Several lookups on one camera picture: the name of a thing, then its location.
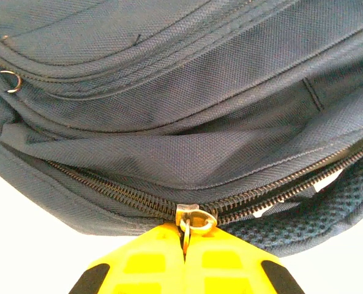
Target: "backpack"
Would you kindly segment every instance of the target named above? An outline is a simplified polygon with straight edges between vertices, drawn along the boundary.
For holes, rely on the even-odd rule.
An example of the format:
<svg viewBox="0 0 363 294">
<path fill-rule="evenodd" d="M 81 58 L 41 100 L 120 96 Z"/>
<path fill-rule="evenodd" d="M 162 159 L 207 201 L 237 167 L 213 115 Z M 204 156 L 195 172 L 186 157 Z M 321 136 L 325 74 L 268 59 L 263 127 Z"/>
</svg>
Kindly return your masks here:
<svg viewBox="0 0 363 294">
<path fill-rule="evenodd" d="M 315 246 L 363 216 L 363 0 L 0 0 L 0 175 L 86 234 Z"/>
</svg>

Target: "zipper teeth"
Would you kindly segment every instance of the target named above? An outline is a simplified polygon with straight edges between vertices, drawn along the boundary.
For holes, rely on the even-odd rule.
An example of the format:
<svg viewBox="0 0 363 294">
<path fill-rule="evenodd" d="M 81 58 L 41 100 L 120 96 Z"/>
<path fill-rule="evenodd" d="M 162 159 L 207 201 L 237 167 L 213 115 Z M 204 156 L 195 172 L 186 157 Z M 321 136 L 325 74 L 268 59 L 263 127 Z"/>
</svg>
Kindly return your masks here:
<svg viewBox="0 0 363 294">
<path fill-rule="evenodd" d="M 249 190 L 249 191 L 237 194 L 237 195 L 223 198 L 221 200 L 216 200 L 214 202 L 208 203 L 207 205 L 202 205 L 201 207 L 208 209 L 207 206 L 209 206 L 210 210 L 214 209 L 214 210 L 217 210 L 219 213 L 224 213 L 228 210 L 236 208 L 237 206 L 245 205 L 248 202 L 255 200 L 257 197 L 260 197 L 290 181 L 293 181 L 293 180 L 299 178 L 300 176 L 305 175 L 309 171 L 318 168 L 320 165 L 323 165 L 325 162 L 338 156 L 340 153 L 344 152 L 345 150 L 346 150 L 346 148 L 343 148 L 343 149 L 325 157 L 324 159 L 321 159 L 318 162 L 315 162 L 314 164 L 303 168 L 302 170 L 292 173 L 291 175 L 288 175 L 282 179 L 278 179 L 272 183 L 266 184 L 259 188 L 252 189 L 252 190 Z"/>
<path fill-rule="evenodd" d="M 115 185 L 98 175 L 85 171 L 88 176 L 83 176 L 83 171 L 77 172 L 56 162 L 47 161 L 52 167 L 57 168 L 67 176 L 90 187 L 96 192 L 115 199 L 123 204 L 129 205 L 154 217 L 160 217 L 169 221 L 174 220 L 177 204 L 164 198 L 149 195 L 147 193 L 133 190 L 128 187 Z"/>
<path fill-rule="evenodd" d="M 287 191 L 284 191 L 276 196 L 273 196 L 261 203 L 258 203 L 256 205 L 252 205 L 245 209 L 242 209 L 241 211 L 237 211 L 237 212 L 229 213 L 224 216 L 220 216 L 218 218 L 218 224 L 219 225 L 229 224 L 230 222 L 237 221 L 240 218 L 249 216 L 259 210 L 262 210 L 262 209 L 265 209 L 272 205 L 275 205 L 278 202 L 283 202 L 291 197 L 294 197 L 298 193 L 312 187 L 314 184 L 318 183 L 319 181 L 322 181 L 323 179 L 327 178 L 328 176 L 331 176 L 332 174 L 336 173 L 337 171 L 349 167 L 350 165 L 352 165 L 353 163 L 355 163 L 362 157 L 363 157 L 363 149 L 360 150 L 359 152 L 353 154 L 350 157 L 340 160 L 339 162 L 334 164 L 330 169 L 322 171 L 321 173 L 317 174 L 316 176 L 304 181 L 303 183 L 300 183 L 300 184 L 292 187 L 291 189 L 288 189 Z"/>
<path fill-rule="evenodd" d="M 299 170 L 273 183 L 221 200 L 202 204 L 200 205 L 200 208 L 216 216 L 218 216 L 219 214 L 223 214 L 219 215 L 218 217 L 219 225 L 234 222 L 242 217 L 248 216 L 259 210 L 265 209 L 268 206 L 272 206 L 278 202 L 282 202 L 297 195 L 301 191 L 313 186 L 318 181 L 327 178 L 328 176 L 337 172 L 340 169 L 350 166 L 351 164 L 363 157 L 362 147 L 360 151 L 338 161 L 331 168 L 319 173 L 318 175 L 310 178 L 309 180 L 301 184 L 298 184 L 297 186 L 292 187 L 285 192 L 282 192 L 260 203 L 250 205 L 246 208 L 242 208 L 240 211 L 229 212 L 231 209 L 237 208 L 238 206 L 247 205 L 252 200 L 256 200 L 258 197 L 263 196 L 264 194 L 286 183 L 289 183 L 290 181 L 295 180 L 300 176 L 305 175 L 311 170 L 314 170 L 319 166 L 323 165 L 328 160 L 334 158 L 335 156 L 338 156 L 341 152 L 344 152 L 345 150 L 346 148 L 341 149 L 340 151 L 337 151 L 330 156 L 327 156 L 324 159 L 321 159 L 318 162 L 315 162 L 314 164 L 309 165 L 308 167 L 305 167 L 302 170 Z M 67 167 L 63 164 L 58 164 L 52 161 L 47 161 L 47 163 L 50 164 L 52 167 L 58 169 L 59 171 L 65 173 L 72 179 L 84 184 L 85 186 L 90 187 L 91 189 L 104 196 L 110 197 L 123 204 L 129 205 L 150 216 L 159 217 L 168 221 L 174 221 L 177 208 L 176 202 L 172 202 L 137 189 L 117 185 L 107 179 L 102 178 L 100 175 L 97 175 L 87 170 Z"/>
</svg>

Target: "zipper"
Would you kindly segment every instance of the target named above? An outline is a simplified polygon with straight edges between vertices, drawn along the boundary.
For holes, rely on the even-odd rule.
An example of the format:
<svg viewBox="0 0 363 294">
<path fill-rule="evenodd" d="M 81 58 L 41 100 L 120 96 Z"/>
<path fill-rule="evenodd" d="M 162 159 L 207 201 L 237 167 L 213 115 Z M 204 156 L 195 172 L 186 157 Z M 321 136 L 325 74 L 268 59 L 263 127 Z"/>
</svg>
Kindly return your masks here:
<svg viewBox="0 0 363 294">
<path fill-rule="evenodd" d="M 284 202 L 339 170 L 349 167 L 363 157 L 362 144 L 350 155 L 331 163 L 333 159 L 348 151 L 350 147 L 351 146 L 343 148 L 340 151 L 289 176 L 274 181 L 273 183 L 221 200 L 203 203 L 200 205 L 200 210 L 215 216 L 218 225 L 224 225 L 242 219 L 257 211 L 266 209 L 278 202 Z M 152 217 L 159 217 L 171 222 L 174 222 L 176 219 L 176 211 L 178 208 L 178 203 L 176 202 L 130 187 L 115 184 L 91 171 L 68 167 L 51 161 L 47 161 L 47 163 L 72 179 L 90 187 L 94 191 L 138 209 Z M 325 166 L 327 166 L 327 168 L 322 171 L 317 171 L 315 175 L 308 177 L 310 172 Z"/>
</svg>

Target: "mesh padding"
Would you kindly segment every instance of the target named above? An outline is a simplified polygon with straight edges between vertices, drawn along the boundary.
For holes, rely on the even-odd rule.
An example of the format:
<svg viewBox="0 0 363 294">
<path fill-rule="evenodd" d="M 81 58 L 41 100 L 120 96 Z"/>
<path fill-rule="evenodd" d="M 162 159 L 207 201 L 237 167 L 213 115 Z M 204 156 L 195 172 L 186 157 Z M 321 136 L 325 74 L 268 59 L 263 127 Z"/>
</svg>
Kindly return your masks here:
<svg viewBox="0 0 363 294">
<path fill-rule="evenodd" d="M 228 233 L 262 249 L 325 234 L 363 204 L 363 159 L 333 185 L 289 211 L 225 225 Z"/>
</svg>

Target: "yellow object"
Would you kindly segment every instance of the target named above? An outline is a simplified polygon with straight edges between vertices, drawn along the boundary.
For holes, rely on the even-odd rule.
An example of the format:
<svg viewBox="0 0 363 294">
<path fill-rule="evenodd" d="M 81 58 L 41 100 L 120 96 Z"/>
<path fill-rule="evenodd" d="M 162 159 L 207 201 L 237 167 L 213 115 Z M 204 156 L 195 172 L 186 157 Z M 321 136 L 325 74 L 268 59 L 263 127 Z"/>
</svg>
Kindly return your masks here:
<svg viewBox="0 0 363 294">
<path fill-rule="evenodd" d="M 277 257 L 219 228 L 191 232 L 185 260 L 180 237 L 153 228 L 92 263 L 70 294 L 303 293 Z"/>
</svg>

